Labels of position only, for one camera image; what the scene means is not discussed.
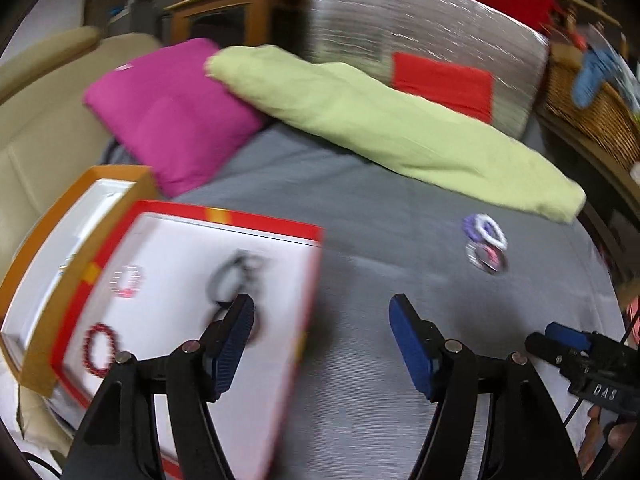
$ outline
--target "beige sofa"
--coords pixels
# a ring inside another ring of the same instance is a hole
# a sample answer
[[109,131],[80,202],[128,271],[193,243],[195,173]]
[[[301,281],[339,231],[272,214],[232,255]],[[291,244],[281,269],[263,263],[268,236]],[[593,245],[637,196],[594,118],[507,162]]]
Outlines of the beige sofa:
[[0,65],[0,279],[38,218],[95,164],[110,134],[82,105],[102,75],[160,47],[146,34],[52,36]]

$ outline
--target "white wall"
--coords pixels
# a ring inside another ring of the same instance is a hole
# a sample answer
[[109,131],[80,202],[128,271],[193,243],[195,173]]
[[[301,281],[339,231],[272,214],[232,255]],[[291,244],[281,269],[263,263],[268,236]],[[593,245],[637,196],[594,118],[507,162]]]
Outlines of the white wall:
[[82,25],[84,0],[39,0],[0,56],[0,64],[47,36]]
[[39,0],[18,26],[0,63],[47,36],[79,27],[83,10],[84,0]]

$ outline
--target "bed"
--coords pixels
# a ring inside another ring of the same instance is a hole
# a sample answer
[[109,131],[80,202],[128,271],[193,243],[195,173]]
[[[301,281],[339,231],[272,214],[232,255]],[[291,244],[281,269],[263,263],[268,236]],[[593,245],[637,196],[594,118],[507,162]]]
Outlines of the bed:
[[[121,147],[105,162],[132,162]],[[318,224],[318,293],[271,478],[407,478],[434,406],[416,392],[388,324],[405,293],[421,317],[474,352],[505,357],[557,321],[623,334],[618,302],[579,222],[487,205],[395,174],[318,137],[275,123],[210,184],[179,202]],[[508,239],[507,272],[465,254],[463,218],[484,212]],[[536,363],[562,416],[575,402],[557,369]],[[481,399],[465,479],[476,478],[487,399]],[[586,411],[568,431],[579,446]]]

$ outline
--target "person's hand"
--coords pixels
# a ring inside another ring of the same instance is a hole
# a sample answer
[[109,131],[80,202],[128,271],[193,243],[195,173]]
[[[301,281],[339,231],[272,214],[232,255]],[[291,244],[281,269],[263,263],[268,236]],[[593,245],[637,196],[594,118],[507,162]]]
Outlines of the person's hand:
[[[598,406],[592,406],[589,410],[589,418],[591,419],[587,424],[587,428],[584,430],[584,440],[580,446],[580,452],[578,453],[578,463],[582,474],[591,467],[593,461],[596,458],[596,444],[602,437],[602,428],[600,427],[600,408]],[[635,422],[628,424],[620,424],[609,432],[607,443],[613,450],[619,451],[625,447],[626,441],[636,428]]]

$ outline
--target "blue gripper pad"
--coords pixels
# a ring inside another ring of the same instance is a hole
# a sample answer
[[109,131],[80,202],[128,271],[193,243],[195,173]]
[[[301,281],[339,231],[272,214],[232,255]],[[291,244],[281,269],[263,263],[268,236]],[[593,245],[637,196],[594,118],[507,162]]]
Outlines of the blue gripper pad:
[[559,323],[548,324],[545,328],[545,336],[569,348],[574,348],[578,352],[584,351],[588,353],[591,350],[591,343],[586,334]]
[[219,397],[231,387],[244,346],[247,339],[249,339],[251,328],[254,326],[254,315],[254,302],[249,298],[248,301],[244,302],[236,322],[229,331],[220,355],[216,358],[216,377],[214,382],[216,397]]
[[389,323],[415,389],[430,398],[433,386],[431,380],[438,363],[426,354],[411,320],[395,296],[389,302]]

